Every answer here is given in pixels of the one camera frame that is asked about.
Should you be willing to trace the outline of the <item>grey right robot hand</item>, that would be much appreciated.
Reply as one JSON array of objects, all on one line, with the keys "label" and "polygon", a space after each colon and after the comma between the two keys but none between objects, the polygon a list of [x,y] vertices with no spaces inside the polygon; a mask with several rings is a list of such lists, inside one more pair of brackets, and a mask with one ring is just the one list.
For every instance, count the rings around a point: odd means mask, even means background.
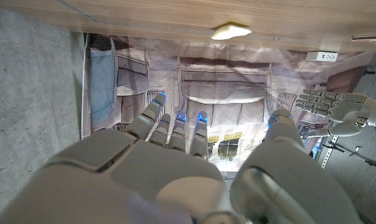
[{"label": "grey right robot hand", "polygon": [[304,152],[285,109],[227,185],[208,159],[207,115],[185,145],[158,94],[123,131],[100,131],[54,155],[0,223],[360,223],[344,189]]}]

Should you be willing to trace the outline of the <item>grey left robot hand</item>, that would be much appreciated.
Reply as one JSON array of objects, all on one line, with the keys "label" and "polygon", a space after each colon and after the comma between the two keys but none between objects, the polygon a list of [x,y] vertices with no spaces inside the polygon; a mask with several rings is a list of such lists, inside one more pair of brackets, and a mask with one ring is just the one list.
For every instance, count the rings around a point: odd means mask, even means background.
[{"label": "grey left robot hand", "polygon": [[304,90],[296,107],[337,123],[309,133],[309,138],[348,137],[361,133],[366,126],[376,128],[376,99],[361,93]]}]

